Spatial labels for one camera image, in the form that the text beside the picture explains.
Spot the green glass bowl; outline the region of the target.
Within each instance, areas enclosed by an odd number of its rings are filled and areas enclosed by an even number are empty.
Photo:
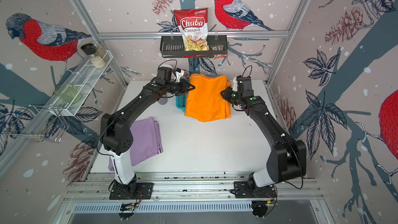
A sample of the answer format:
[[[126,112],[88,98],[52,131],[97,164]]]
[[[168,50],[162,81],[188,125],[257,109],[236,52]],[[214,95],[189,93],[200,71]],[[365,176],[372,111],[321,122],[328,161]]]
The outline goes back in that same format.
[[[58,96],[62,101],[70,104],[76,104],[82,99],[78,87],[70,83],[58,87],[53,94]]]

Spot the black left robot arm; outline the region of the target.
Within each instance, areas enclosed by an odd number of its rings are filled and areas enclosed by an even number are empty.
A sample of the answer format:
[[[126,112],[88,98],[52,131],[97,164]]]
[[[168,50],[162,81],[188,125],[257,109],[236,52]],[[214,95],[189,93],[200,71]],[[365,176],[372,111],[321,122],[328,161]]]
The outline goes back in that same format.
[[[131,126],[134,121],[152,104],[166,97],[186,94],[195,86],[183,79],[184,70],[160,65],[155,78],[146,84],[129,104],[113,114],[105,114],[101,119],[101,135],[107,155],[111,157],[115,171],[114,185],[126,194],[136,191],[136,176],[127,155],[133,144]]]

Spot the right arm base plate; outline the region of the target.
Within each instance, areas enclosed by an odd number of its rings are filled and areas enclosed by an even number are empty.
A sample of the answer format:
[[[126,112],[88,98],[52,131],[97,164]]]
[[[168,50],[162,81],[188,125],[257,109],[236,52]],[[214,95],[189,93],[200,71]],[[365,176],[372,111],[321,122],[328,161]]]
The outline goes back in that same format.
[[[270,185],[264,187],[257,187],[252,180],[248,181],[235,181],[233,189],[230,193],[235,198],[269,198],[274,199],[277,197],[275,187]]]

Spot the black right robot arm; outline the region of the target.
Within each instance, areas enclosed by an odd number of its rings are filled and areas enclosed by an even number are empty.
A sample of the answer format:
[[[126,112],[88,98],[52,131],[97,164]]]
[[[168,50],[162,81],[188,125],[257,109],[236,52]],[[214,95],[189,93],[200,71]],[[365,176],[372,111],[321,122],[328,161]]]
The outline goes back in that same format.
[[[257,124],[271,148],[265,169],[249,176],[251,193],[291,179],[303,179],[306,174],[304,142],[292,138],[272,116],[264,100],[254,95],[251,78],[235,77],[233,87],[227,87],[220,94],[233,106],[239,106]]]

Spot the small glass spice jar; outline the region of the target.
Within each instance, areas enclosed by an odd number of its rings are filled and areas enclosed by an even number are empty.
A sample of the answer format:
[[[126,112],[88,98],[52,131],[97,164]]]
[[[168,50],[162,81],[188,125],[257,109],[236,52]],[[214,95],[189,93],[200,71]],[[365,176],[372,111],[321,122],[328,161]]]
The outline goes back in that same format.
[[[103,45],[96,43],[95,45],[95,50],[97,54],[103,59],[103,61],[106,63],[108,61],[108,56],[106,55],[107,51],[103,47]]]

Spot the black lid spice jar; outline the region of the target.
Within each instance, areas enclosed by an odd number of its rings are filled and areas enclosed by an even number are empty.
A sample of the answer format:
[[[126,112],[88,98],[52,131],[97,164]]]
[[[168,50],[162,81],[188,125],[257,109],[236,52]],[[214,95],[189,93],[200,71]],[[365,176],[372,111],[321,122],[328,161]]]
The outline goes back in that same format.
[[[102,60],[93,44],[82,45],[81,50],[89,57],[92,64],[99,64],[99,62]]]

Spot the orange pants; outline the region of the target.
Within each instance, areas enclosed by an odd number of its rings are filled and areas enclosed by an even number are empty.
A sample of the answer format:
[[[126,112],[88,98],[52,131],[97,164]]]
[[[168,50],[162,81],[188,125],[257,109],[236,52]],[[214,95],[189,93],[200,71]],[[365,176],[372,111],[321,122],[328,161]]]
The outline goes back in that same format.
[[[200,122],[211,122],[231,118],[231,104],[224,100],[221,92],[231,86],[225,75],[210,78],[202,74],[190,76],[195,89],[188,93],[185,116]]]

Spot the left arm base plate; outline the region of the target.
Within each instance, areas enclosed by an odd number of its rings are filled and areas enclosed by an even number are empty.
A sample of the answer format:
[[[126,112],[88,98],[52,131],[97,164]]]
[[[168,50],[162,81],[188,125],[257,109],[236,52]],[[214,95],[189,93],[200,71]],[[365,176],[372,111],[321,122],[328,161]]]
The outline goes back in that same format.
[[[153,192],[154,183],[137,183],[131,182],[128,185],[123,185],[117,181],[113,181],[112,189],[110,190],[110,200],[149,200]]]

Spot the red Chuba chips bag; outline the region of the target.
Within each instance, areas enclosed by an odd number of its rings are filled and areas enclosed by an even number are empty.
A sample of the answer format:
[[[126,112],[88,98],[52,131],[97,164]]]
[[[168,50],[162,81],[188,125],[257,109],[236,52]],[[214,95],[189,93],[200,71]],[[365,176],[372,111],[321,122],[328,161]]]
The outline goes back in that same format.
[[[174,16],[182,35],[185,51],[209,51],[208,8],[176,10]]]

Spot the purple pants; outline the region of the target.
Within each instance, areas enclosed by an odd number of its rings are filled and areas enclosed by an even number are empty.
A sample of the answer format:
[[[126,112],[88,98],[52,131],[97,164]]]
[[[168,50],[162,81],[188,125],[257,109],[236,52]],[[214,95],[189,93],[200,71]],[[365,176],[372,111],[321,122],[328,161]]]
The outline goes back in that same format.
[[[159,123],[153,117],[135,121],[130,131],[134,139],[130,148],[131,166],[163,153]]]

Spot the teal plastic basket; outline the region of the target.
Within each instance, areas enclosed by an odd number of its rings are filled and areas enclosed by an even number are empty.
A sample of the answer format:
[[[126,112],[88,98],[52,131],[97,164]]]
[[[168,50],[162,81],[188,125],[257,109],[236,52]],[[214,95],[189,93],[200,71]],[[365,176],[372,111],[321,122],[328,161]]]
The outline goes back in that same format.
[[[185,112],[186,109],[186,101],[187,101],[187,95],[183,94],[180,96],[176,97],[176,107],[180,110],[182,110],[183,112]]]

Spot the purple cup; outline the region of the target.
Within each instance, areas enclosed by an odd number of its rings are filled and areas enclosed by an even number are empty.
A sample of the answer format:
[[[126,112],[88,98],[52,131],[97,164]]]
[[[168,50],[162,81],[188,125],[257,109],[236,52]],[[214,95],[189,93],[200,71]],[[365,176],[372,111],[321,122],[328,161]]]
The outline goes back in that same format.
[[[158,100],[158,103],[159,103],[160,105],[165,105],[165,104],[167,103],[167,101],[168,101],[168,98],[167,98],[167,97],[161,97],[161,98]]]

